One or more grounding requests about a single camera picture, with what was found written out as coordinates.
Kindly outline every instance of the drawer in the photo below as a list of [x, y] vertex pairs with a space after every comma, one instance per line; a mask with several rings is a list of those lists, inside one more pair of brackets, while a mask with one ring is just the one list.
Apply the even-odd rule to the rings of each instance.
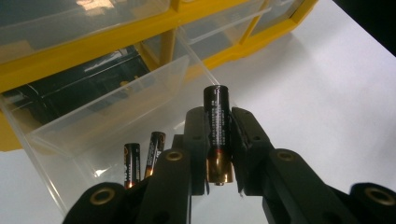
[[22, 97], [1, 96], [2, 110], [64, 213], [97, 183], [123, 184], [124, 144], [140, 144], [144, 170], [150, 134], [166, 133], [170, 148], [186, 113], [203, 104], [204, 88], [218, 84], [178, 38], [175, 49], [169, 63], [48, 122], [35, 118]]
[[0, 63], [164, 13], [169, 6], [170, 0], [6, 1], [0, 4]]
[[252, 35], [256, 35], [276, 24], [289, 19], [304, 0], [273, 0], [271, 10], [258, 20]]
[[239, 44], [253, 18], [270, 10], [266, 0], [250, 0], [179, 27], [178, 33], [201, 60]]

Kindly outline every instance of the white table surface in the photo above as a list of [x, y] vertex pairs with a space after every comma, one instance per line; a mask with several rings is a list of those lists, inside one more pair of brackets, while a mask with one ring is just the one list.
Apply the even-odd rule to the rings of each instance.
[[[396, 190], [396, 59], [333, 1], [320, 0], [290, 34], [213, 74], [275, 147], [302, 155], [325, 183]], [[0, 152], [0, 170], [0, 223], [62, 223], [23, 150]], [[192, 223], [265, 223], [259, 198], [240, 198], [244, 208], [213, 203], [228, 197], [224, 188], [194, 199]]]

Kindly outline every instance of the bolt hole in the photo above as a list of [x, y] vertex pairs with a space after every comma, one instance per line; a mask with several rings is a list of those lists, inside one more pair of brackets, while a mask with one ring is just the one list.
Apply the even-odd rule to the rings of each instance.
[[280, 151], [276, 154], [282, 161], [294, 161], [294, 155], [289, 153], [289, 152], [285, 152], [285, 151]]
[[154, 216], [154, 218], [152, 219], [152, 222], [155, 224], [163, 224], [163, 223], [166, 223], [167, 221], [169, 221], [169, 218], [170, 218], [170, 216], [169, 216], [168, 212], [161, 211], [161, 212], [158, 212]]
[[166, 159], [169, 161], [178, 161], [183, 157], [183, 154], [181, 154], [180, 152], [169, 152], [168, 154], [166, 154]]
[[380, 203], [386, 206], [393, 206], [396, 204], [396, 200], [382, 189], [378, 188], [367, 188], [364, 191], [371, 200], [376, 203]]
[[101, 205], [110, 202], [116, 192], [111, 188], [102, 188], [97, 190], [93, 195], [91, 195], [90, 202], [94, 205]]
[[325, 221], [325, 223], [328, 223], [328, 224], [343, 223], [342, 219], [333, 212], [325, 212], [325, 213], [323, 213], [322, 217], [323, 217], [323, 220]]

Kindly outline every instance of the black plastic part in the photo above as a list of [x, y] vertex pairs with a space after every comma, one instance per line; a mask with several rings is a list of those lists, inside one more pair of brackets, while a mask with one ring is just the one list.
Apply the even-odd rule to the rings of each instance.
[[360, 183], [352, 187], [350, 198], [354, 212], [362, 223], [396, 223], [396, 193], [373, 183]]
[[64, 224], [127, 223], [130, 214], [126, 190], [120, 184], [102, 183], [87, 189], [71, 208]]
[[146, 189], [137, 224], [191, 223], [190, 153], [161, 153]]
[[202, 106], [196, 107], [186, 115], [183, 148], [191, 154], [191, 194], [205, 194], [206, 156], [209, 149], [205, 112]]
[[172, 148], [183, 148], [183, 134], [175, 134], [172, 142]]
[[262, 198], [262, 208], [269, 224], [290, 224], [290, 216], [283, 203]]
[[262, 196], [263, 167], [260, 164], [274, 147], [249, 111], [233, 107], [232, 116], [233, 168], [238, 191], [243, 190], [248, 196]]
[[359, 223], [297, 153], [271, 151], [266, 173], [292, 223]]
[[128, 206], [129, 206], [129, 214], [127, 218], [127, 224], [133, 224], [135, 223], [137, 216], [139, 215], [140, 212], [140, 206], [141, 203], [143, 202], [143, 198], [146, 192], [146, 188], [149, 185], [149, 181], [151, 179], [151, 176], [143, 179], [136, 185], [134, 185], [132, 188], [127, 189], [126, 191], [126, 197], [128, 201]]

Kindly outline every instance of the battery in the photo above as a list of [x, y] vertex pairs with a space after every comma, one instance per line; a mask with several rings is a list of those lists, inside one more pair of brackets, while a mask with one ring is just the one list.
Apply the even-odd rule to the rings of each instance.
[[215, 85], [204, 89], [204, 111], [210, 132], [206, 177], [218, 186], [233, 182], [231, 163], [231, 115], [228, 88]]
[[165, 137], [165, 133], [151, 133], [148, 147], [148, 160], [146, 162], [145, 178], [151, 176], [154, 172], [155, 162], [157, 162], [158, 157], [163, 152], [163, 148], [165, 146]]
[[124, 187], [131, 188], [140, 181], [140, 145], [124, 145]]

